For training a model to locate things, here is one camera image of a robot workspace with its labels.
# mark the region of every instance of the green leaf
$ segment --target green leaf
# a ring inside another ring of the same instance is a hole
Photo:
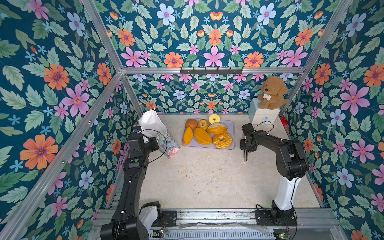
[[[19,69],[13,66],[4,66],[3,75],[11,85],[15,85],[20,91],[23,89],[24,76],[20,73]]]

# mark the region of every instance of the orange flower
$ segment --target orange flower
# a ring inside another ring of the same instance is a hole
[[[113,154],[118,154],[121,149],[121,141],[119,139],[115,140],[114,144],[112,145],[112,152]]]
[[[310,140],[310,139],[308,139],[308,138],[305,139],[305,140],[304,140],[303,147],[304,147],[304,150],[307,151],[307,152],[312,151],[312,149],[313,149],[313,143],[312,143],[312,140]]]
[[[220,38],[221,38],[221,34],[220,34],[219,30],[214,29],[214,30],[212,30],[212,33],[209,35],[209,42],[213,46],[217,46],[221,42]]]
[[[29,169],[34,169],[37,165],[37,169],[43,169],[47,167],[47,162],[51,163],[55,157],[54,153],[59,151],[57,145],[53,145],[55,140],[52,137],[45,139],[45,135],[36,135],[35,141],[28,139],[24,144],[28,150],[20,152],[20,160],[25,161],[25,166]]]
[[[117,15],[117,13],[115,12],[110,12],[109,15],[111,16],[111,18],[113,18],[113,20],[117,21],[119,19],[119,16]]]
[[[67,87],[67,83],[70,82],[68,77],[68,72],[64,70],[63,66],[56,64],[51,64],[51,68],[46,68],[44,73],[44,81],[48,83],[48,86],[52,89],[57,89],[58,91],[63,90]]]
[[[84,223],[84,219],[81,219],[81,220],[77,223],[77,225],[76,225],[77,229],[80,229],[80,228],[83,226],[83,223]]]
[[[200,30],[200,31],[197,33],[197,35],[198,35],[199,37],[204,36],[204,31],[203,31],[203,30]]]
[[[314,18],[317,20],[317,19],[319,19],[319,18],[321,18],[321,16],[323,15],[323,11],[319,11],[319,12],[317,12],[315,15],[314,15]]]
[[[152,109],[152,110],[157,108],[156,104],[153,102],[147,102],[145,105],[147,106],[147,108]]]
[[[126,46],[133,46],[133,43],[135,42],[133,34],[131,32],[128,32],[128,30],[126,29],[119,30],[118,37],[120,38],[120,42],[122,42]]]
[[[303,31],[299,32],[297,37],[295,38],[297,46],[303,46],[304,44],[310,41],[310,38],[313,36],[312,29],[306,28]]]
[[[111,70],[105,63],[99,63],[97,67],[99,68],[97,69],[97,75],[99,75],[100,82],[104,83],[104,85],[107,85],[112,78]]]
[[[232,30],[228,30],[227,31],[227,37],[232,37],[233,36],[233,31]]]
[[[363,236],[362,232],[353,230],[351,234],[352,240],[368,240],[366,236]]]
[[[181,55],[175,52],[167,53],[164,59],[164,63],[167,64],[168,68],[181,68],[184,63],[183,59],[180,59]]]
[[[323,85],[324,82],[328,82],[329,75],[332,73],[330,69],[331,65],[329,63],[323,63],[320,67],[317,68],[314,78],[316,79],[316,84]]]
[[[320,200],[324,201],[324,196],[322,195],[323,190],[321,188],[319,188],[319,185],[317,185],[316,183],[313,185],[316,188],[316,191],[317,191],[317,194],[319,195]]]
[[[111,196],[111,193],[112,193],[112,189],[113,189],[113,184],[111,184],[111,186],[107,190],[107,195],[105,196],[106,201],[109,200],[109,197]]]
[[[378,66],[376,64],[371,66],[371,69],[367,70],[364,76],[366,76],[364,82],[367,83],[367,86],[380,86],[381,81],[384,81],[384,63],[380,63]]]
[[[254,67],[260,67],[260,64],[264,62],[263,54],[259,52],[254,52],[253,54],[248,54],[247,58],[244,59],[245,67],[246,68],[254,68]]]
[[[214,109],[214,108],[216,107],[216,104],[215,104],[215,102],[212,102],[212,101],[211,101],[211,102],[209,102],[209,103],[207,104],[207,106],[208,106],[209,109],[212,110],[212,109]]]

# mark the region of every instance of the purple tray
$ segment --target purple tray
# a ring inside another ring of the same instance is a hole
[[[234,149],[235,146],[236,146],[236,144],[235,144],[235,124],[234,124],[232,121],[227,121],[227,120],[221,120],[220,122],[221,122],[222,124],[224,124],[224,125],[227,126],[227,128],[228,128],[227,133],[229,133],[229,134],[231,135],[232,140],[233,140],[232,145],[229,146],[229,148],[223,148],[223,150],[232,150],[232,149]],[[188,145],[184,145],[184,146],[186,146],[186,147],[203,147],[203,148],[214,148],[214,149],[219,149],[219,148],[217,148],[213,143],[210,144],[210,145],[201,145],[200,143],[198,143],[198,142],[196,141],[195,137],[192,138],[191,142],[190,142]]]

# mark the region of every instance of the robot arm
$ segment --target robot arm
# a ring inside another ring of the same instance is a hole
[[[272,201],[271,220],[284,224],[293,216],[292,200],[301,178],[309,169],[303,147],[298,140],[281,139],[263,130],[256,131],[250,123],[243,125],[242,129],[245,139],[240,140],[240,149],[244,150],[244,161],[247,161],[248,152],[256,151],[259,144],[276,153],[276,167],[281,177],[278,194]]]

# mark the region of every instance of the glazed donut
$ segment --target glazed donut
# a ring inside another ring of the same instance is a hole
[[[217,148],[229,148],[233,142],[232,137],[227,132],[222,132],[219,134],[215,134],[215,136],[212,139],[213,144]]]

